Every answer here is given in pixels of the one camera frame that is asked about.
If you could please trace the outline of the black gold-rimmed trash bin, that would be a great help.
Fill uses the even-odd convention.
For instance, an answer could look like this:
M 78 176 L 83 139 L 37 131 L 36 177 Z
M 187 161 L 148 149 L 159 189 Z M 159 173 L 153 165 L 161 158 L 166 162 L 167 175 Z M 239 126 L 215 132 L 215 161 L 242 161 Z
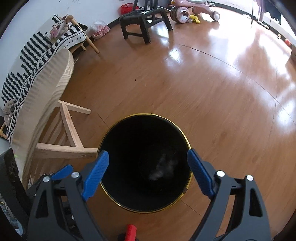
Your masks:
M 167 209 L 189 188 L 190 148 L 171 120 L 152 113 L 127 116 L 108 130 L 99 146 L 109 154 L 102 189 L 116 205 L 131 212 Z

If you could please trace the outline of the pink ride-on toy car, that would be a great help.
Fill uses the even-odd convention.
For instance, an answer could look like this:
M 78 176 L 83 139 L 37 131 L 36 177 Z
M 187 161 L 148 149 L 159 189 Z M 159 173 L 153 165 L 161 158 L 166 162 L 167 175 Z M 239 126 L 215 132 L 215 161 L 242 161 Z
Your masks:
M 179 24 L 184 23 L 196 23 L 199 24 L 200 20 L 198 15 L 204 13 L 209 15 L 212 20 L 219 21 L 220 14 L 217 11 L 212 10 L 207 1 L 171 1 L 173 6 L 170 10 L 170 17 L 173 21 Z

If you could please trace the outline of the brown plush toy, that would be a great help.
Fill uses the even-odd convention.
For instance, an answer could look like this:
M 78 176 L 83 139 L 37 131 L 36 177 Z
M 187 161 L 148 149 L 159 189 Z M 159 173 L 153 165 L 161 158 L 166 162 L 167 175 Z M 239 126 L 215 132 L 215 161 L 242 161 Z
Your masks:
M 16 107 L 16 100 L 10 100 L 4 105 L 3 113 L 4 113 L 4 123 L 6 124 L 6 127 L 10 125 L 11 122 L 11 116 L 15 110 Z

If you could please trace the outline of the striped black white sofa blanket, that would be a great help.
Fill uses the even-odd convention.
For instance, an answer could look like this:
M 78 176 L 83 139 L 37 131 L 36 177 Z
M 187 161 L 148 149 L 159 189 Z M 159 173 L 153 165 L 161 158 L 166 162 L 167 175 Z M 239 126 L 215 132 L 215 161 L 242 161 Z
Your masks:
M 11 142 L 19 109 L 22 107 L 35 78 L 48 62 L 61 49 L 70 49 L 86 41 L 86 37 L 77 25 L 71 25 L 58 40 L 46 37 L 46 30 L 37 31 L 27 41 L 9 71 L 1 89 L 1 109 L 10 101 L 16 100 L 16 107 L 6 130 L 6 138 Z

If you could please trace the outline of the red bag on floor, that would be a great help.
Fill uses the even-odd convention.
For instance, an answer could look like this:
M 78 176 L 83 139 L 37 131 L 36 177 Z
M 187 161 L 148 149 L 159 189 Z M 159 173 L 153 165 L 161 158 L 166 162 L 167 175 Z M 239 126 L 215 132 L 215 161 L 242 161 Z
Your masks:
M 133 3 L 126 3 L 119 8 L 119 14 L 122 16 L 137 9 L 139 9 L 138 5 L 134 6 Z

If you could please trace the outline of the pink items on sofa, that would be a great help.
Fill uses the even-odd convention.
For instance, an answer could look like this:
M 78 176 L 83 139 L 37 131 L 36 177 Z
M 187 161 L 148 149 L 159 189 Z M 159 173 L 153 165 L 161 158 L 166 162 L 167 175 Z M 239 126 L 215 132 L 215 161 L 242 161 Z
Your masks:
M 58 40 L 69 29 L 69 22 L 67 20 L 60 20 L 57 24 L 53 25 L 52 29 L 46 33 L 51 41 Z

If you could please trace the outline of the wooden sofa frame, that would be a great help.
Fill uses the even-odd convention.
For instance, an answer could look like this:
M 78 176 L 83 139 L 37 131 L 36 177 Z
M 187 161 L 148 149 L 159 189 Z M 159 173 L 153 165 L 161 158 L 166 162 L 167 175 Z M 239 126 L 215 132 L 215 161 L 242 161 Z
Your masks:
M 84 33 L 85 37 L 86 37 L 86 42 L 91 46 L 91 48 L 96 52 L 96 54 L 99 54 L 100 51 L 97 49 L 97 47 L 93 44 L 93 42 L 90 40 L 90 38 L 86 35 L 86 33 L 84 32 L 84 30 L 82 29 L 82 27 L 79 25 L 79 23 L 74 19 L 74 16 L 72 15 L 68 15 L 67 16 L 67 21 L 70 21 L 73 25 L 77 25 L 81 31 Z M 84 45 L 81 43 L 80 46 L 82 47 L 82 49 L 84 51 L 86 51 L 86 48 L 84 47 Z M 78 49 L 78 46 L 76 46 L 75 48 L 71 49 L 71 53 L 74 53 L 75 50 Z

